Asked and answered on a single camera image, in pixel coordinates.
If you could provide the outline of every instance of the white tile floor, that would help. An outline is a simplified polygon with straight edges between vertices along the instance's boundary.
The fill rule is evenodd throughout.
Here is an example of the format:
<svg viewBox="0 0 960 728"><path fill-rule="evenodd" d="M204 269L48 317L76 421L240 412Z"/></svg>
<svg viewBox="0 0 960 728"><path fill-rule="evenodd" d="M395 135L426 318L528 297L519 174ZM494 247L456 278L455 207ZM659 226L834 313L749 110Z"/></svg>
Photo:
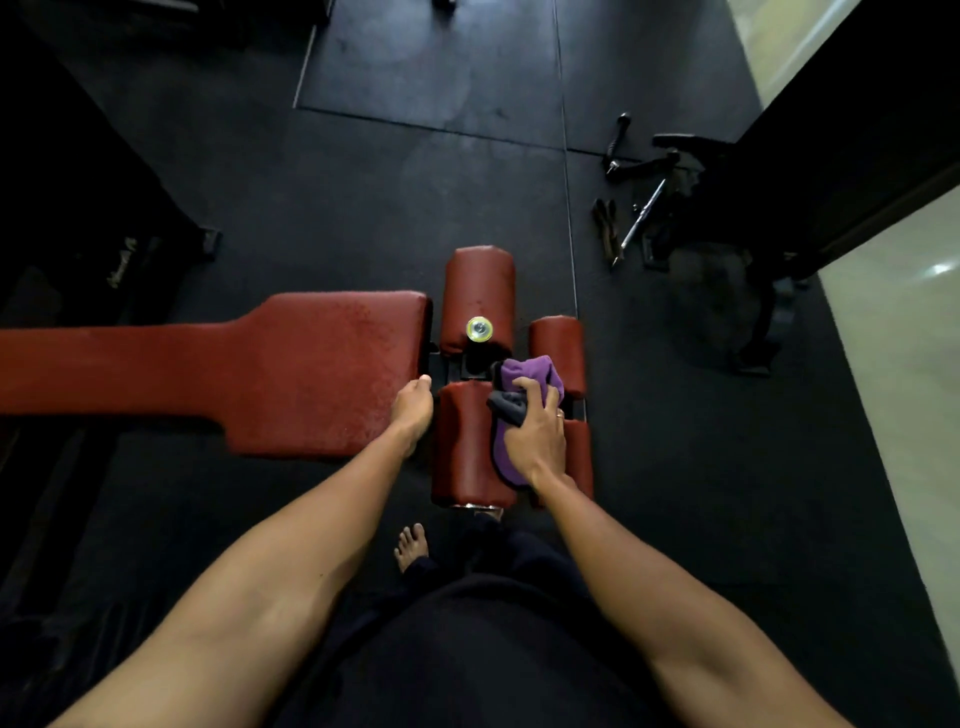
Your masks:
<svg viewBox="0 0 960 728"><path fill-rule="evenodd" d="M856 0L728 0L764 105ZM960 187L822 273L960 677Z"/></svg>

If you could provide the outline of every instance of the yellow knob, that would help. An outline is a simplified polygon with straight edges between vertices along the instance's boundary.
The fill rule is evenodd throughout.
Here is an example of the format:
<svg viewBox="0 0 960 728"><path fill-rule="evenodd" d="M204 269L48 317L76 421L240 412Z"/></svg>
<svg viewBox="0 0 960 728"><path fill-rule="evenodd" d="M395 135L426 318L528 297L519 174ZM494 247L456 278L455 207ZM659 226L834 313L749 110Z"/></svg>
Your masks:
<svg viewBox="0 0 960 728"><path fill-rule="evenodd" d="M490 323L490 319L474 316L467 321L467 338L470 341L482 344L490 341L491 336L493 336L493 324Z"/></svg>

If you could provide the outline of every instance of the hand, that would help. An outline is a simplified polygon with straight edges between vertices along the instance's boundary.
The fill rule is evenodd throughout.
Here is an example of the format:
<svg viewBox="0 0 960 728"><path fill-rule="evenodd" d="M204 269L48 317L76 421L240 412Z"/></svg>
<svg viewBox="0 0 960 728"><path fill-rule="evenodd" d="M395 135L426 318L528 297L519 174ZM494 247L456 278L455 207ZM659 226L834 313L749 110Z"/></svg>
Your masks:
<svg viewBox="0 0 960 728"><path fill-rule="evenodd" d="M428 375L411 379L397 392L394 406L390 410L390 426L410 439L406 457L413 454L417 442L423 437L433 418L433 394L430 392L430 384Z"/></svg>
<svg viewBox="0 0 960 728"><path fill-rule="evenodd" d="M504 435L510 462L535 490L548 475L565 482L564 412L557 406L560 392L548 386L544 405L535 380L520 376L514 379L514 386L527 391L527 417L522 427L508 427Z"/></svg>

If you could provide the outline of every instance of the leg roller pad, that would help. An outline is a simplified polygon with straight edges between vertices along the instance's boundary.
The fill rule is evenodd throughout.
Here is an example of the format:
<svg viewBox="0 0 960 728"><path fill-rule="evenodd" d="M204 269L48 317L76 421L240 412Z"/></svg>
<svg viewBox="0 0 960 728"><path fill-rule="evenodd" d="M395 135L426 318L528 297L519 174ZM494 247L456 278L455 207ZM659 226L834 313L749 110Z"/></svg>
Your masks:
<svg viewBox="0 0 960 728"><path fill-rule="evenodd" d="M566 394L575 400L587 395L584 361L584 328L571 316L547 316L530 325L530 355L548 355L564 381Z"/></svg>
<svg viewBox="0 0 960 728"><path fill-rule="evenodd" d="M491 245L459 248L446 264L444 319L440 351L448 356L467 349L467 323L483 316L493 324L488 344L499 358L514 350L516 270L514 257Z"/></svg>
<svg viewBox="0 0 960 728"><path fill-rule="evenodd" d="M445 506L509 508L516 491L497 476L491 461L492 414L488 381L470 379L440 390L433 502Z"/></svg>
<svg viewBox="0 0 960 728"><path fill-rule="evenodd" d="M577 488L593 500L593 458L590 448L590 425L580 420L564 421L566 438L566 474Z"/></svg>

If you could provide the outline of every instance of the metal pin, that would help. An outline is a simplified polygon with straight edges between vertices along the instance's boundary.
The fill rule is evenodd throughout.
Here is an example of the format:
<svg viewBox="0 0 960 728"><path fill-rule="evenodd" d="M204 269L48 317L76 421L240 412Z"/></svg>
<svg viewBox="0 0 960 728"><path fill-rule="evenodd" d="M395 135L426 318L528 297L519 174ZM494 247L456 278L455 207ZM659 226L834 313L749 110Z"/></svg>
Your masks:
<svg viewBox="0 0 960 728"><path fill-rule="evenodd" d="M643 206L643 209L640 211L640 214L636 217L633 225L630 227L630 231L627 233L627 236L623 238L623 242L620 243L620 250L625 251L627 249L627 243L634 239L634 235L640 229L640 223L647 219L647 216L650 214L650 210L654 206L654 202L657 201L657 198L660 196L660 193L663 191L663 186L666 184L666 178L660 181L660 184L657 185L657 189L654 190L653 195L650 199L647 200L647 204Z"/></svg>
<svg viewBox="0 0 960 728"><path fill-rule="evenodd" d="M467 321L467 338L477 344L490 341L493 336L493 324L483 316L474 316Z"/></svg>

